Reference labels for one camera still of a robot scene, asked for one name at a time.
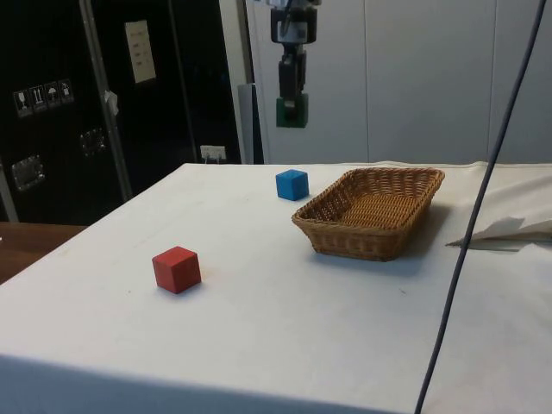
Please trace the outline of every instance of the red cube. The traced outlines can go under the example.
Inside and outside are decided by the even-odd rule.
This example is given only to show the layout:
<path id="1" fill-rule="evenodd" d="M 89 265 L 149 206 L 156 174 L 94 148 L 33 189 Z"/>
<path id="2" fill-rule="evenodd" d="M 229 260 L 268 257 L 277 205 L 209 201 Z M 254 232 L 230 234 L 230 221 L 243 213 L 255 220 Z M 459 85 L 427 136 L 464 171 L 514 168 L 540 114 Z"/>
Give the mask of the red cube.
<path id="1" fill-rule="evenodd" d="M 201 283 L 198 254 L 185 248 L 172 248 L 154 257 L 157 286 L 181 293 Z"/>

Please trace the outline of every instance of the wicker basket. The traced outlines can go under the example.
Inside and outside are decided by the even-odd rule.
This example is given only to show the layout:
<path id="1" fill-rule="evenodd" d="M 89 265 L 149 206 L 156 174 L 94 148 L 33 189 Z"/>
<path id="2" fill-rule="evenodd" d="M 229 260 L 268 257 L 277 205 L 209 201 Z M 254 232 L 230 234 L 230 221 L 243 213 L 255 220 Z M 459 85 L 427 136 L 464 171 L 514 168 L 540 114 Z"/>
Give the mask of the wicker basket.
<path id="1" fill-rule="evenodd" d="M 396 259 L 441 186 L 433 168 L 363 168 L 347 172 L 293 215 L 323 254 Z"/>

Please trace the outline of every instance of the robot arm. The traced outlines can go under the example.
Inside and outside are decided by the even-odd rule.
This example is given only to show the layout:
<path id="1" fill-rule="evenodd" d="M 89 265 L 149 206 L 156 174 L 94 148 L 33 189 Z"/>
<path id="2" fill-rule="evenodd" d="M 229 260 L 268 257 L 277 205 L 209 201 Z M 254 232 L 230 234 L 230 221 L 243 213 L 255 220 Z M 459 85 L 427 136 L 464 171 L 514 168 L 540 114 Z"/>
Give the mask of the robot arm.
<path id="1" fill-rule="evenodd" d="M 304 128 L 308 122 L 309 98 L 303 93 L 307 53 L 304 45 L 317 39 L 317 9 L 322 0 L 265 0 L 271 9 L 271 37 L 284 46 L 279 63 L 277 125 Z"/>

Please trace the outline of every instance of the black cable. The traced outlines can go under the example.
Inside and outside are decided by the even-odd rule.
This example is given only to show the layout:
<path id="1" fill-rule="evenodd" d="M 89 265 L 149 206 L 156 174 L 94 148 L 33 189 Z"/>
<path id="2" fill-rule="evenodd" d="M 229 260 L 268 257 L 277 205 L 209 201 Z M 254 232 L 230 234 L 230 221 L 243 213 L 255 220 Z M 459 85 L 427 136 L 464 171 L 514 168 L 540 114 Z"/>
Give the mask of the black cable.
<path id="1" fill-rule="evenodd" d="M 290 27 L 290 18 L 292 17 L 292 3 L 293 0 L 287 0 L 287 4 L 284 8 L 284 21 L 280 29 L 280 34 L 282 35 L 282 37 L 285 37 L 287 35 L 287 30 Z"/>
<path id="2" fill-rule="evenodd" d="M 514 88 L 510 96 L 510 101 L 508 102 L 508 107 L 506 109 L 504 120 L 500 128 L 499 138 L 497 139 L 497 142 L 492 151 L 491 158 L 489 160 L 489 165 L 485 172 L 485 177 L 483 178 L 483 182 L 481 183 L 480 192 L 477 195 L 477 198 L 475 199 L 474 210 L 472 211 L 472 215 L 470 216 L 469 224 L 466 229 L 466 235 L 464 236 L 464 241 L 462 242 L 462 245 L 461 245 L 460 255 L 458 256 L 458 261 L 456 262 L 455 271 L 453 273 L 452 280 L 450 282 L 447 302 L 445 303 L 445 308 L 442 313 L 441 326 L 439 327 L 439 333 L 437 334 L 437 339 L 436 339 L 435 347 L 433 348 L 433 354 L 431 355 L 428 370 L 425 374 L 425 378 L 423 379 L 422 391 L 420 392 L 420 395 L 418 397 L 416 410 L 414 411 L 415 414 L 421 414 L 422 408 L 423 408 L 423 402 L 425 400 L 425 396 L 427 394 L 428 388 L 430 387 L 431 377 L 435 370 L 437 358 L 439 357 L 439 352 L 442 346 L 442 340 L 445 336 L 445 331 L 447 330 L 447 323 L 449 322 L 450 309 L 452 308 L 452 303 L 455 298 L 455 291 L 458 285 L 458 279 L 460 278 L 460 273 L 464 265 L 464 260 L 466 259 L 467 250 L 469 248 L 469 244 L 472 241 L 472 236 L 474 234 L 475 222 L 477 221 L 477 216 L 480 213 L 481 205 L 483 203 L 483 198 L 485 197 L 486 189 L 489 186 L 489 181 L 491 180 L 492 170 L 494 169 L 494 166 L 497 162 L 497 158 L 499 157 L 499 154 L 500 154 L 500 150 L 502 149 L 502 144 L 504 143 L 504 138 L 506 137 L 506 132 L 508 131 L 508 125 L 510 124 L 511 114 L 514 110 L 514 106 L 518 99 L 519 90 L 521 89 L 521 84 L 524 81 L 525 73 L 527 72 L 527 67 L 529 66 L 531 55 L 533 54 L 533 48 L 535 47 L 536 36 L 538 35 L 538 31 L 541 26 L 541 20 L 543 19 L 544 7 L 546 6 L 546 2 L 547 0 L 540 0 L 540 3 L 538 5 L 535 22 L 533 24 L 533 29 L 531 30 L 531 33 L 530 33 L 529 45 L 527 46 L 527 50 L 525 51 L 525 56 L 522 61 L 521 68 L 519 70 L 519 74 L 517 75 L 516 83 L 514 84 Z"/>

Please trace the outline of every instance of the blue cube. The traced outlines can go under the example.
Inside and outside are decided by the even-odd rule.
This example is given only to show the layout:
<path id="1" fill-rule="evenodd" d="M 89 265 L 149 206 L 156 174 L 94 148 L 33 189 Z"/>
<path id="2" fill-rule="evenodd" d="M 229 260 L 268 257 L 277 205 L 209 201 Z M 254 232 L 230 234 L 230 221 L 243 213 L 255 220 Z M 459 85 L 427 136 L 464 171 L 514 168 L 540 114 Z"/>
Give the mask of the blue cube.
<path id="1" fill-rule="evenodd" d="M 278 197 L 297 201 L 309 195 L 309 176 L 306 172 L 289 170 L 276 176 Z"/>

